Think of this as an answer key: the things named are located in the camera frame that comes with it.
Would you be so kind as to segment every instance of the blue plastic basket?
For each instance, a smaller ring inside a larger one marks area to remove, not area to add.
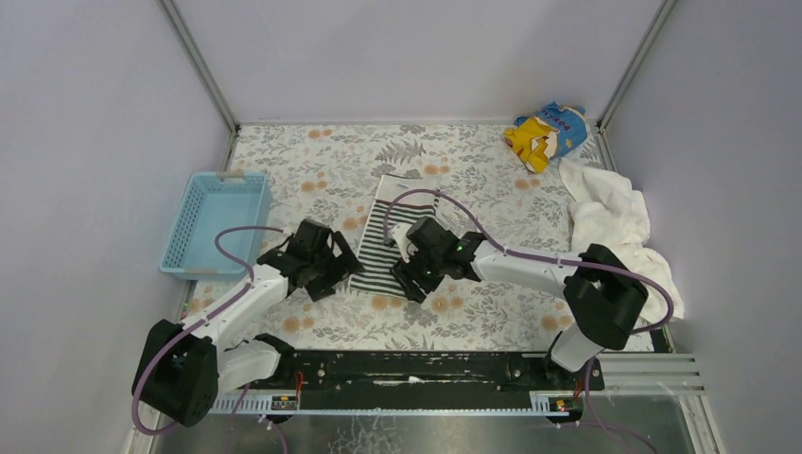
[[[187,280],[242,278],[245,269],[218,251],[215,236],[240,225],[265,225],[270,202],[270,188],[262,173],[196,173],[183,194],[160,269]],[[253,264],[263,236],[264,231],[234,232],[224,236],[220,245]]]

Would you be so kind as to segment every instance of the snack bag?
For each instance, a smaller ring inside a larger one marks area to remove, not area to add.
[[[504,140],[530,172],[540,173],[555,156],[564,156],[587,142],[590,134],[581,107],[550,103],[532,116],[519,116]]]

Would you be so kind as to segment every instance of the lavender wall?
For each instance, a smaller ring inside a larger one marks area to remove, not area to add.
[[[158,272],[227,131],[154,0],[0,6],[0,452],[119,452]]]
[[[688,305],[729,452],[798,452],[802,3],[679,2],[610,140]]]
[[[180,0],[244,122],[599,115],[661,0]]]

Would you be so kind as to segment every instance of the floor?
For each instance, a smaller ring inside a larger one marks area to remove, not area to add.
[[[246,126],[230,169],[268,174],[268,225],[294,228],[312,218],[341,230],[354,250],[379,177],[391,173],[436,176],[502,242],[568,251],[571,197],[557,165],[529,174],[503,142],[504,128]],[[602,166],[593,144],[567,158]],[[458,235],[472,228],[447,203],[438,216]],[[263,250],[282,239],[268,234]],[[198,282],[187,312],[208,306],[233,284]],[[352,290],[313,303],[296,291],[254,320],[241,339],[269,332],[296,348],[539,351],[572,322],[564,302],[537,290],[450,281],[421,305]],[[651,339],[633,336],[626,350],[652,351]]]

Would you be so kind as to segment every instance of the floral tablecloth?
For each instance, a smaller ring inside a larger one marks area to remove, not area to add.
[[[231,169],[265,172],[273,204],[268,225],[313,218],[341,230],[354,251],[379,177],[438,176],[505,244],[567,251],[570,195],[552,163],[529,174],[501,138],[504,126],[245,126]],[[601,166],[595,148],[568,159]],[[458,236],[472,225],[447,202],[439,216]],[[282,236],[268,233],[262,249]],[[234,283],[198,282],[187,311],[214,302]],[[313,303],[297,290],[253,320],[241,339],[269,332],[296,348],[546,350],[573,322],[567,305],[504,283],[449,281],[421,305],[341,290]],[[646,335],[627,350],[651,351]]]

